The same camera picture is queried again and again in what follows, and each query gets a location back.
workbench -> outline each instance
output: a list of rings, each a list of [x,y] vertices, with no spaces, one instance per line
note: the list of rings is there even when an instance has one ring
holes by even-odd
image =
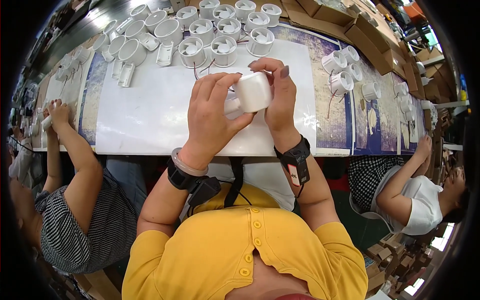
[[[360,54],[358,65],[362,69],[363,80],[355,84],[354,90],[345,94],[340,101],[338,98],[333,99],[327,118],[331,92],[327,87],[329,74],[323,69],[321,59],[333,50],[346,47],[347,44],[329,36],[295,28],[288,24],[281,24],[270,30],[276,39],[308,47],[314,82],[316,115],[306,116],[304,126],[316,127],[315,156],[413,154],[416,143],[410,142],[408,123],[404,114],[401,113],[399,101],[393,91],[393,86],[402,82],[403,79],[392,72],[381,76]],[[96,37],[83,43],[83,46],[90,47]],[[69,96],[68,102],[72,110],[72,125],[95,150],[98,106],[103,82],[107,76],[108,63],[101,55],[94,52],[90,59],[90,63],[87,61],[82,66],[82,76],[74,77],[75,84],[73,82],[65,84],[63,91],[58,91],[59,85],[53,84],[55,79],[52,78],[52,75],[56,71],[56,66],[39,85],[37,107],[41,107],[45,100],[49,101],[58,97],[56,95],[60,93],[72,95]],[[375,81],[380,85],[382,97],[372,102],[362,100],[361,85]],[[415,120],[418,125],[410,129],[414,129],[418,137],[424,134],[423,110],[419,100],[414,97],[412,100],[416,108]],[[41,145],[40,134],[33,139],[33,147],[35,151],[46,151],[46,148]]]

table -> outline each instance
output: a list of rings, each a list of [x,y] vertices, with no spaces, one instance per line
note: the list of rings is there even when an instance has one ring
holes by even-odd
[[[316,156],[348,156],[348,155],[393,155],[412,154],[416,143],[410,143],[408,123],[400,111],[399,103],[394,95],[393,86],[403,80],[394,73],[381,76],[370,62],[361,55],[359,66],[364,79],[361,84],[376,81],[382,90],[381,99],[366,104],[362,109],[361,84],[356,84],[354,90],[345,95],[340,102],[332,101],[330,115],[327,119],[330,91],[326,85],[329,74],[321,65],[321,58],[333,50],[347,46],[344,42],[329,36],[313,33],[307,30],[281,24],[271,28],[276,39],[287,40],[306,45],[312,66],[312,76],[315,92],[316,116],[305,119],[305,122],[316,127],[317,148]],[[78,97],[78,118],[75,127],[95,149],[96,145],[96,116],[98,102],[107,72],[108,63],[101,56],[96,55],[88,68],[85,81],[78,86],[70,87],[80,90],[83,87],[82,97]],[[413,97],[417,109],[415,126],[417,135],[423,135],[423,111],[420,102]],[[376,122],[368,122],[368,114],[375,113]],[[46,151],[41,145],[33,141],[36,151]]]

finger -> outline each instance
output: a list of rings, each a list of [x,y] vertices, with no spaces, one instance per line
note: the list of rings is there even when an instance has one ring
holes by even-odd
[[[203,77],[202,84],[200,85],[200,89],[198,91],[196,101],[208,101],[210,99],[210,95],[212,93],[212,90],[216,82],[226,75],[227,73],[223,72],[223,73],[210,74]]]
[[[227,74],[220,78],[216,83],[210,94],[209,101],[218,104],[216,107],[224,109],[225,99],[227,98],[228,89],[236,83],[241,77],[240,73]]]

yellow shirt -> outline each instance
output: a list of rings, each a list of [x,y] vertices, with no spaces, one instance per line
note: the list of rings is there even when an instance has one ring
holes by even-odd
[[[250,187],[244,188],[246,195]],[[262,193],[253,190],[247,198],[255,205]],[[172,238],[156,230],[137,237],[123,280],[123,299],[223,299],[232,289],[252,283],[254,249],[266,265],[306,281],[314,297],[365,298],[363,256],[341,223],[327,223],[312,232],[296,214],[279,208],[195,212]]]

